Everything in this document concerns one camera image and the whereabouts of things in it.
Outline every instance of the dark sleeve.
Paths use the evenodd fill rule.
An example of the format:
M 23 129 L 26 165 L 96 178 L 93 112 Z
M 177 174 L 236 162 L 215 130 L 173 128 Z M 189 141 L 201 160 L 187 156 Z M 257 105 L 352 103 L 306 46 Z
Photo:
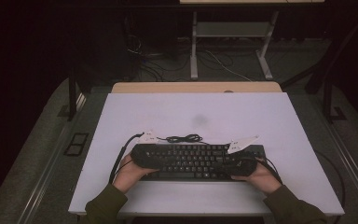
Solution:
M 112 185 L 92 201 L 86 204 L 86 215 L 80 219 L 80 224 L 117 223 L 117 213 L 127 202 L 127 197 Z
M 299 200 L 286 186 L 281 186 L 270 194 L 264 203 L 279 224 L 327 223 L 326 215 L 319 208 Z

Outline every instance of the white table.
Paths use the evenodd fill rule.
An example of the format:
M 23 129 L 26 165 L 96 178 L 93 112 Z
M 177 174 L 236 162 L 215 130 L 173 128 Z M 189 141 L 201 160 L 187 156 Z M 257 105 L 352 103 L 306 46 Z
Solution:
M 328 216 L 344 214 L 283 92 L 109 94 L 69 212 L 85 214 L 86 203 L 107 184 L 121 147 L 150 130 L 159 137 L 197 133 L 211 144 L 258 134 L 257 144 L 298 198 Z M 264 195 L 245 182 L 139 182 L 127 196 L 120 217 L 270 215 Z
M 324 0 L 181 0 L 181 4 L 304 4 L 323 3 Z M 266 52 L 269 41 L 274 32 L 275 23 L 279 12 L 274 11 L 269 21 L 256 22 L 202 22 L 197 19 L 197 12 L 193 13 L 191 55 L 190 55 L 190 77 L 193 80 L 199 78 L 197 66 L 197 37 L 262 37 L 264 43 L 255 54 L 266 80 L 273 79 L 271 70 L 266 61 Z

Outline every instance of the black keyboard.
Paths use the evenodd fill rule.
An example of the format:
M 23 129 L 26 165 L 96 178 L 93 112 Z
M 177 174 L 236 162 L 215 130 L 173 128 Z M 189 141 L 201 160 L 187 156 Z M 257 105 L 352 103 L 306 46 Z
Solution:
M 145 175 L 141 180 L 193 180 L 193 181 L 234 181 L 222 172 L 216 172 L 213 164 L 228 161 L 234 154 L 227 154 L 229 145 L 176 145 L 157 144 L 147 147 L 146 153 L 151 157 L 170 159 L 158 172 Z M 249 151 L 258 158 L 266 158 L 263 146 L 250 145 L 245 150 L 235 153 L 240 156 Z

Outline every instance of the floor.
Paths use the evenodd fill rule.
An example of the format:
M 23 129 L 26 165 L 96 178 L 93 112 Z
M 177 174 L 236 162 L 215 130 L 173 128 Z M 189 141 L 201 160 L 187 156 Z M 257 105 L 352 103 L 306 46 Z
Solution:
M 177 59 L 148 51 L 133 81 L 191 81 L 189 42 L 180 40 Z M 201 39 L 198 43 L 199 81 L 265 81 L 255 57 L 258 39 Z M 315 64 L 328 40 L 274 41 L 266 55 L 273 81 L 282 83 Z M 338 223 L 358 223 L 358 176 L 341 155 L 348 151 L 358 169 L 358 114 L 345 95 L 334 89 L 333 106 L 346 119 L 329 124 L 322 116 L 322 92 L 308 95 L 307 78 L 284 89 L 346 214 Z M 92 135 L 111 86 L 100 86 L 78 100 L 78 112 L 67 121 L 67 81 L 51 95 L 19 157 L 0 188 L 0 223 L 76 223 L 67 212 Z M 75 133 L 88 133 L 79 157 L 62 155 Z M 337 217 L 331 217 L 336 223 Z

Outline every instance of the keyboard key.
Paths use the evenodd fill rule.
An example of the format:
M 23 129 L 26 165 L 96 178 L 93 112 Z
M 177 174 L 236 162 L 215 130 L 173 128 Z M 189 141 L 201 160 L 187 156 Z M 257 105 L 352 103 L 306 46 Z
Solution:
M 193 173 L 159 173 L 160 178 L 194 178 Z
M 221 156 L 221 155 L 223 155 L 223 152 L 222 151 L 212 151 L 212 155 Z

